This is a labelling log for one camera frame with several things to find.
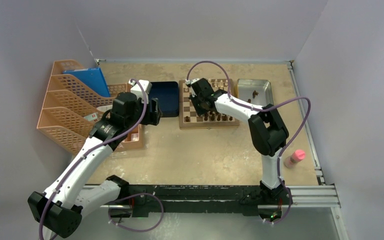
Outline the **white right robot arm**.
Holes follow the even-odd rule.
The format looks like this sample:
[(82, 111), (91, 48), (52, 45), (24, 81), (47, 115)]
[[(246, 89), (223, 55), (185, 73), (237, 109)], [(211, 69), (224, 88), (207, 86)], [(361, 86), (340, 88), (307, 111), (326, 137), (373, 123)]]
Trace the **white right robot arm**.
[(266, 107), (253, 105), (232, 96), (228, 91), (214, 90), (205, 78), (186, 80), (185, 83), (198, 116), (218, 112), (248, 125), (252, 144), (261, 154), (260, 196), (268, 204), (278, 200), (284, 190), (278, 158), (289, 137), (289, 131), (278, 110), (271, 109), (270, 104)]

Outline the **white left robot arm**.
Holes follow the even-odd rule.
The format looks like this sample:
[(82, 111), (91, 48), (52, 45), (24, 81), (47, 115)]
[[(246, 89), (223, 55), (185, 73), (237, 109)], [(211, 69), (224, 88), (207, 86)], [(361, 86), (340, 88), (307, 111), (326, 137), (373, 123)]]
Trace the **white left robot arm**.
[(111, 109), (96, 122), (81, 150), (64, 172), (43, 192), (34, 191), (27, 199), (33, 218), (39, 223), (39, 239), (67, 238), (82, 219), (100, 206), (118, 205), (136, 198), (130, 184), (112, 175), (97, 187), (82, 189), (98, 166), (108, 158), (138, 125), (158, 125), (162, 117), (159, 100), (144, 100), (132, 93), (121, 93)]

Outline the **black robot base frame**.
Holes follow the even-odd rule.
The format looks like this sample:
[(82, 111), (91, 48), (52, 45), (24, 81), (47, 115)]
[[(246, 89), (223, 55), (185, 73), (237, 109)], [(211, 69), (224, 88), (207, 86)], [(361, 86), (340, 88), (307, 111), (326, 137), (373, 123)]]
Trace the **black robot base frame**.
[(283, 187), (279, 196), (262, 194), (259, 185), (145, 185), (131, 184), (121, 190), (111, 205), (132, 209), (134, 217), (150, 213), (241, 214), (275, 220), (293, 203)]

